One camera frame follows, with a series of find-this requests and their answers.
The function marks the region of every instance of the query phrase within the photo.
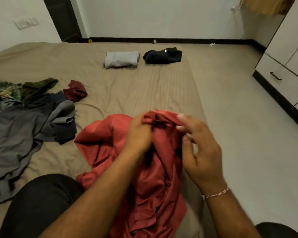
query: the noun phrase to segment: black handle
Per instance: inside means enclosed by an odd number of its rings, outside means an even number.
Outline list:
[[[270,74],[271,74],[275,79],[277,79],[277,80],[282,80],[281,78],[278,78],[278,77],[274,74],[274,72],[270,72]]]

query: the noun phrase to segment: maroon cloth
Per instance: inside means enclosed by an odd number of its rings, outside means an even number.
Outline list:
[[[70,88],[63,89],[65,97],[68,100],[71,100],[75,103],[87,96],[85,87],[83,86],[83,84],[81,82],[71,80],[69,87]]]
[[[152,152],[147,152],[114,220],[109,238],[174,237],[187,207],[180,192],[183,125],[177,114],[150,111],[143,123],[153,126]],[[91,166],[76,180],[86,190],[113,163],[122,151],[132,117],[110,115],[87,125],[75,143]]]

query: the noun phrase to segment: electrical outlet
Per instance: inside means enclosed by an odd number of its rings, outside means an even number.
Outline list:
[[[14,21],[14,23],[19,30],[32,26],[30,18],[20,19],[20,20]]]
[[[30,18],[30,20],[31,20],[32,26],[36,26],[36,25],[40,24],[39,21],[35,17]]]

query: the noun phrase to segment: mattress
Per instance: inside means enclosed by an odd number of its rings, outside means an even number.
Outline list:
[[[77,134],[95,120],[111,114],[135,116],[155,108],[186,113],[205,120],[189,62],[168,65],[145,64],[149,50],[174,47],[170,44],[139,43],[23,43],[0,52],[0,80],[13,83],[37,82],[49,77],[59,80],[49,92],[68,88],[71,79],[80,81],[88,96],[75,103]],[[105,69],[107,51],[140,51],[137,68]],[[91,168],[73,140],[59,145],[44,142],[29,166],[15,183],[20,189],[30,180],[45,174],[61,173],[75,178]],[[200,224],[203,202],[197,187],[183,172],[181,181],[188,211],[176,237],[202,237]],[[0,226],[11,201],[0,204]]]

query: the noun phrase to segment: person's leg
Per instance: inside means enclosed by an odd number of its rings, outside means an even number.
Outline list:
[[[298,233],[292,228],[272,222],[263,222],[256,225],[262,238],[298,238]]]
[[[0,229],[0,238],[37,238],[83,193],[71,177],[40,176],[14,197]]]

